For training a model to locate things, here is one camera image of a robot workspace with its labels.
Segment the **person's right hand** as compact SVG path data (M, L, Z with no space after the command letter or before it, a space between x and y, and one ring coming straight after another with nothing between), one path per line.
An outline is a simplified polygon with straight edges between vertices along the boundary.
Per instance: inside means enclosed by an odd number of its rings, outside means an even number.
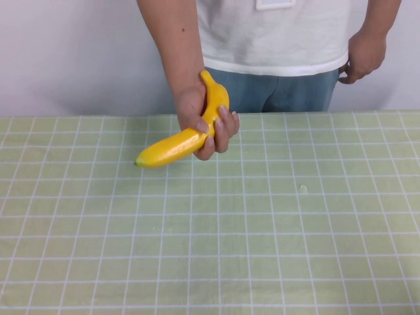
M208 132L208 124L201 117L205 105L205 86L194 83L174 94L177 109L178 124L181 129L192 128L200 133ZM237 112L230 112L226 106L219 108L219 118L213 124L214 136L207 137L205 144L194 155L202 160L208 160L214 153L225 153L230 139L240 128Z

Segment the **person's left hand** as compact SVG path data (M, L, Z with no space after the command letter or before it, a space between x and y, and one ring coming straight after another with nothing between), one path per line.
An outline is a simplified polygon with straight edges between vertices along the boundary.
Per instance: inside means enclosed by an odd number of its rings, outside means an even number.
M358 31L348 41L348 61L339 69L339 82L350 85L378 69L386 49L386 35Z

